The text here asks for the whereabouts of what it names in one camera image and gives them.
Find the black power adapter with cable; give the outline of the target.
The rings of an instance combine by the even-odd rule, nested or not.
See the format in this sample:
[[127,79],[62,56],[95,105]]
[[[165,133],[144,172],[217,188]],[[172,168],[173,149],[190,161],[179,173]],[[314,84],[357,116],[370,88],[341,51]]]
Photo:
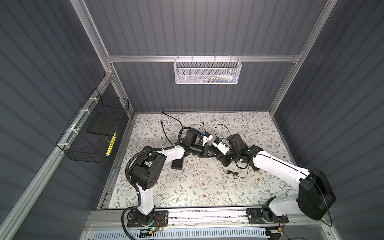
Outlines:
[[227,174],[227,175],[230,175],[233,177],[234,180],[237,180],[237,179],[245,179],[248,175],[249,175],[249,168],[250,168],[250,164],[246,164],[245,167],[239,167],[237,166],[239,170],[246,170],[246,174],[244,176],[240,176],[240,172],[237,172],[237,171],[232,171],[232,170],[224,170],[224,173]]

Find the black network switch box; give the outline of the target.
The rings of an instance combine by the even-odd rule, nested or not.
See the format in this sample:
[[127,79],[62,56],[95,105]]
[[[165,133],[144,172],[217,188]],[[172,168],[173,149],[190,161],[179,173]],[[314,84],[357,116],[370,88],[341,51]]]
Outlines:
[[228,167],[231,164],[231,160],[228,160],[228,158],[225,155],[217,156],[217,160],[221,162],[223,167]]

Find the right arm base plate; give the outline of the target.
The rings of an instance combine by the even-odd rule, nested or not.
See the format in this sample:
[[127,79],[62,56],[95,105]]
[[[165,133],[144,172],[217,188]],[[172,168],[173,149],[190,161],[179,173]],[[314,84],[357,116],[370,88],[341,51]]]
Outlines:
[[250,224],[287,224],[289,222],[286,215],[276,216],[269,209],[248,208],[246,214]]

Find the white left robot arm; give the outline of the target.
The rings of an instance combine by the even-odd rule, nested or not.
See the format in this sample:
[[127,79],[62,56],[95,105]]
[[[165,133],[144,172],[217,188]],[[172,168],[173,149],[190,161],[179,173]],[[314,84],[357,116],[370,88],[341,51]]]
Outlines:
[[153,187],[157,183],[166,163],[182,161],[189,154],[207,158],[210,155],[209,141],[213,136],[192,127],[183,127],[177,141],[169,147],[146,146],[134,154],[126,165],[125,176],[134,187],[138,205],[128,207],[121,215],[122,228],[130,240],[151,238],[168,225],[168,211],[157,211],[154,204]]

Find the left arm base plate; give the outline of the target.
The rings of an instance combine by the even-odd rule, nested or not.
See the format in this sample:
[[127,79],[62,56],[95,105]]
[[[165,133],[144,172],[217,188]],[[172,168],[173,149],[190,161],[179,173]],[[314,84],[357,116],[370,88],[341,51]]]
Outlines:
[[127,217],[127,227],[166,227],[168,225],[168,219],[168,211],[155,210],[150,212],[149,215],[144,215],[139,210],[132,210]]

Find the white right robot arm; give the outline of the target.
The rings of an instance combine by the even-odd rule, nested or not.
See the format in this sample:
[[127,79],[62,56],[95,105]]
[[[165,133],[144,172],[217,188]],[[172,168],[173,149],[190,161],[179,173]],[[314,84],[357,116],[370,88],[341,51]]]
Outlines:
[[234,134],[226,140],[213,141],[219,154],[218,159],[225,165],[245,163],[254,171],[267,171],[294,188],[297,193],[287,197],[271,197],[260,210],[266,223],[274,223],[286,215],[304,214],[320,221],[335,203],[337,197],[325,173],[312,171],[286,163],[258,146],[247,146],[240,135]]

